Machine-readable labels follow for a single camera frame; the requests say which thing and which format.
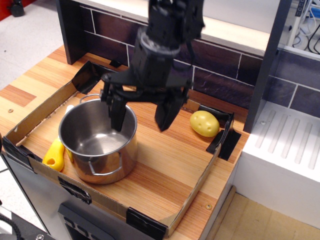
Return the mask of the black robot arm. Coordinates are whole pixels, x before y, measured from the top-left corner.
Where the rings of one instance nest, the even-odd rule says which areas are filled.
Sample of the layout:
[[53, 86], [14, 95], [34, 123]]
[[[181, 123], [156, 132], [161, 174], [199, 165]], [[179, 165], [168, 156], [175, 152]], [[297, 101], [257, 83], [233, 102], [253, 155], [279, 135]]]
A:
[[128, 102], [156, 104], [160, 131], [171, 126], [192, 85], [191, 79], [172, 74], [172, 70], [186, 72], [192, 65], [178, 67], [174, 59], [186, 45], [194, 62], [192, 41], [201, 36], [205, 26], [203, 6], [202, 0], [149, 1], [148, 25], [137, 32], [129, 68], [101, 77], [100, 99], [108, 105], [112, 129], [121, 131]]

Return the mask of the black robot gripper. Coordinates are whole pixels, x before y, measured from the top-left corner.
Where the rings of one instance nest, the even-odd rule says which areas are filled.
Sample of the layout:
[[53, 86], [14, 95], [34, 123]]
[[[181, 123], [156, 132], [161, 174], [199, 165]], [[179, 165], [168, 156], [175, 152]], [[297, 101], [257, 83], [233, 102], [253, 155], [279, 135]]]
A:
[[171, 126], [187, 102], [191, 87], [189, 78], [176, 76], [174, 72], [187, 72], [192, 67], [192, 64], [176, 66], [174, 59], [182, 45], [194, 56], [193, 38], [183, 31], [168, 33], [164, 28], [157, 32], [148, 27], [138, 30], [129, 68], [101, 77], [104, 87], [100, 99], [109, 105], [112, 129], [122, 130], [127, 102], [156, 103], [155, 121], [159, 130], [163, 132]]

